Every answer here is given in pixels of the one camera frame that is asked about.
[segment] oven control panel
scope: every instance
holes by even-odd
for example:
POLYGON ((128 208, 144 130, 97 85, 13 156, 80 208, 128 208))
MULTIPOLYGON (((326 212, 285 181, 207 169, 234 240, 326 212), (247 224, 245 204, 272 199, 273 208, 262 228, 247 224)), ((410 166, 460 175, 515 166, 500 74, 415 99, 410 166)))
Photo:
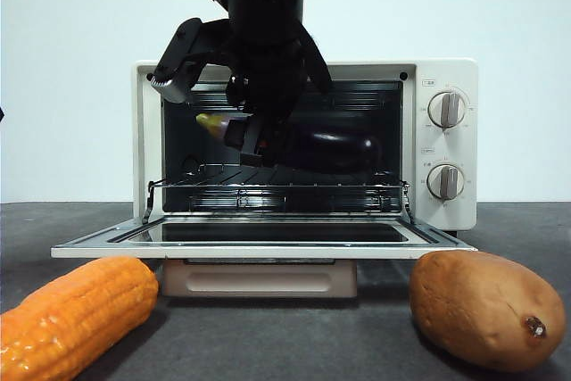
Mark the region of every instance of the oven control panel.
POLYGON ((419 63, 415 105, 414 212, 440 229, 470 229, 476 224, 476 64, 419 63))

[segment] control knob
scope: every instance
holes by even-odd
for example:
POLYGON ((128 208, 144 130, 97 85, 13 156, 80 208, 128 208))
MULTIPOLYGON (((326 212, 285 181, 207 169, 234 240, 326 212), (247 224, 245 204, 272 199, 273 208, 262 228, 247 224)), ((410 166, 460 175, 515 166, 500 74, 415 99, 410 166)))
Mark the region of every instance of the control knob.
POLYGON ((464 175, 453 165, 439 165, 428 173, 426 183, 432 195, 449 201, 456 198, 464 189, 464 175))
POLYGON ((435 95, 428 105, 430 120, 440 128, 452 128, 464 119, 466 103, 458 91, 447 90, 435 95))

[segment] eggplant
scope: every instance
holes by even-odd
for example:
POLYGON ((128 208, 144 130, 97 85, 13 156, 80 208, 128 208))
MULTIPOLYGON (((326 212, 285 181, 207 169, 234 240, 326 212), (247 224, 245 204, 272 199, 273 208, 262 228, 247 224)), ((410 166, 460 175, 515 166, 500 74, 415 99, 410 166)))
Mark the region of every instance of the eggplant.
MULTIPOLYGON (((225 145, 242 149, 247 118, 201 113, 196 121, 225 145), (228 136, 230 129, 233 129, 231 137, 228 136)), ((262 132, 258 152, 266 167, 279 164, 325 174, 374 170, 382 153, 378 139, 367 132, 302 122, 287 122, 262 132)))

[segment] oven door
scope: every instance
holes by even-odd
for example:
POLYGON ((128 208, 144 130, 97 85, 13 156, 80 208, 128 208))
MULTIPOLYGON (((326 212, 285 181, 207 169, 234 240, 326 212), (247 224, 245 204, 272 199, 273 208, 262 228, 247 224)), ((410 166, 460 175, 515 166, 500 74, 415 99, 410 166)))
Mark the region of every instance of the oven door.
POLYGON ((223 216, 205 213, 129 220, 52 248, 55 258, 130 255, 149 259, 417 259, 437 250, 476 250, 402 216, 223 216))

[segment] wire rack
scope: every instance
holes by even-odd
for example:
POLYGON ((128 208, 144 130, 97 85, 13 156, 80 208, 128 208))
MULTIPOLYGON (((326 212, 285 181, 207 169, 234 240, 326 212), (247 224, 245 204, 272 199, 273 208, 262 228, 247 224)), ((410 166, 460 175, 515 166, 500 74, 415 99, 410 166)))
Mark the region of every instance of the wire rack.
POLYGON ((331 175, 202 164, 177 180, 151 182, 146 217, 153 209, 154 189, 182 195, 186 202, 180 211, 386 213, 401 211, 405 185, 390 172, 331 175))

